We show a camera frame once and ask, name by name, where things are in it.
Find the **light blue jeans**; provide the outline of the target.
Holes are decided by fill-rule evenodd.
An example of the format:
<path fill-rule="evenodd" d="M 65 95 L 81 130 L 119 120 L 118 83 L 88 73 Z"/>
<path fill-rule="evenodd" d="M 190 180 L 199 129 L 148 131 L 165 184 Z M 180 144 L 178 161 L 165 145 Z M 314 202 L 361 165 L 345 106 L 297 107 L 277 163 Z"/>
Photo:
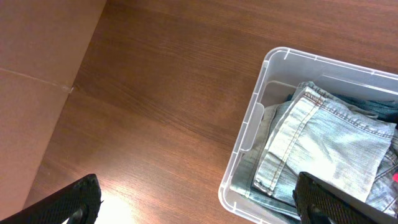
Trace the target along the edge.
<path fill-rule="evenodd" d="M 397 124 L 302 82 L 286 102 L 265 109 L 230 189 L 298 223 L 300 172 L 396 217 Z"/>

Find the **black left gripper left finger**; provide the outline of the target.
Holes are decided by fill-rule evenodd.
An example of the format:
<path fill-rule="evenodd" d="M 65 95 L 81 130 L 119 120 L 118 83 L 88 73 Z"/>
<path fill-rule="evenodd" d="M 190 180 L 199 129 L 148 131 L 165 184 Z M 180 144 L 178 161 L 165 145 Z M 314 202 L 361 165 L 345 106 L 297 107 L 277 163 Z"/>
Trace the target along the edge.
<path fill-rule="evenodd" d="M 94 224 L 101 203 L 101 189 L 97 176 L 88 174 L 1 220 L 1 224 Z"/>

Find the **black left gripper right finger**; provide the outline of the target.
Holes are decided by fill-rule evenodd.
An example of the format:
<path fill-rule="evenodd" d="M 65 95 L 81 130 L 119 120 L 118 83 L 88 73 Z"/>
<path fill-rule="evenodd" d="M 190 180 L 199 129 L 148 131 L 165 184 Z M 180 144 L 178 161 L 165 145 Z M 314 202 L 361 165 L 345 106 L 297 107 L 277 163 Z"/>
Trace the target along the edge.
<path fill-rule="evenodd" d="M 309 174 L 298 175 L 293 198 L 304 224 L 397 224 L 393 218 Z"/>

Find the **dark blue jeans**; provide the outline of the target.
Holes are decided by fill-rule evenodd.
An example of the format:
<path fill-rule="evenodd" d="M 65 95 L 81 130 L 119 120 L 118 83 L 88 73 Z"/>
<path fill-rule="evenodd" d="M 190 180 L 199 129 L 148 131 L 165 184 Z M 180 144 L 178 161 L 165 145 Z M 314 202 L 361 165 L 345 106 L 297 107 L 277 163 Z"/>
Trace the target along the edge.
<path fill-rule="evenodd" d="M 362 100 L 339 94 L 334 96 L 362 110 L 377 114 L 378 119 L 382 121 L 397 124 L 397 101 Z"/>

